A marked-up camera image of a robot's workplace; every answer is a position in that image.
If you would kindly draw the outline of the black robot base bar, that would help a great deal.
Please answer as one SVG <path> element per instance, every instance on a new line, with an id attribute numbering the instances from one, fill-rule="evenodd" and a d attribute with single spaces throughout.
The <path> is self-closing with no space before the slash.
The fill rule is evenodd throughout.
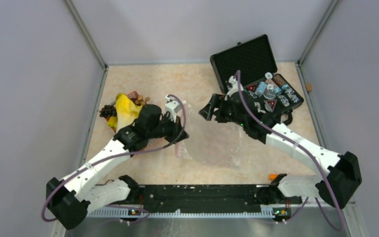
<path id="1" fill-rule="evenodd" d="M 261 212 L 274 204 L 268 186 L 262 185 L 145 185 L 131 191 L 129 204 L 151 213 L 242 213 Z"/>

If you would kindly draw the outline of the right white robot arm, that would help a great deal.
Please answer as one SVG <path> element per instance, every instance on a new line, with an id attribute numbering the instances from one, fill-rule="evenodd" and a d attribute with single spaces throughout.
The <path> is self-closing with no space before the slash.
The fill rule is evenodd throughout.
<path id="1" fill-rule="evenodd" d="M 275 203 L 289 197 L 320 198 L 332 207 L 344 209 L 362 183 L 358 157 L 352 152 L 340 154 L 327 150 L 296 134 L 282 122 L 285 111 L 272 110 L 262 99 L 244 93 L 226 97 L 213 94 L 199 114 L 207 121 L 233 122 L 243 127 L 254 140 L 277 148 L 315 172 L 315 175 L 278 175 L 269 190 Z"/>

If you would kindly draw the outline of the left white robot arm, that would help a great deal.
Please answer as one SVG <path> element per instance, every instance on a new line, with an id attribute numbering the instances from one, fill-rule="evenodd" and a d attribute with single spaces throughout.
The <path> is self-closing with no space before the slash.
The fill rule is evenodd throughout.
<path id="1" fill-rule="evenodd" d="M 58 221 L 66 230 L 72 230 L 94 210 L 115 201 L 135 203 L 138 190 L 125 179 L 118 178 L 106 185 L 98 182 L 134 155 L 162 151 L 189 138 L 185 131 L 187 115 L 184 104 L 170 100 L 165 109 L 163 114 L 157 105 L 143 106 L 138 117 L 118 130 L 90 161 L 62 179 L 50 179 L 46 184 L 42 220 L 51 222 L 45 216 L 49 210 L 54 215 L 53 221 Z"/>

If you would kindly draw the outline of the clear zip top bag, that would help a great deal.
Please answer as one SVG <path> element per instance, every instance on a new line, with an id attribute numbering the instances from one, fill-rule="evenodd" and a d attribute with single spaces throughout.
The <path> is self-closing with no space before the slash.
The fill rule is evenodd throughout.
<path id="1" fill-rule="evenodd" d="M 184 101 L 189 138 L 175 145 L 175 157 L 211 167 L 241 169 L 269 156 L 265 145 L 246 134 L 240 124 L 206 121 L 199 107 Z"/>

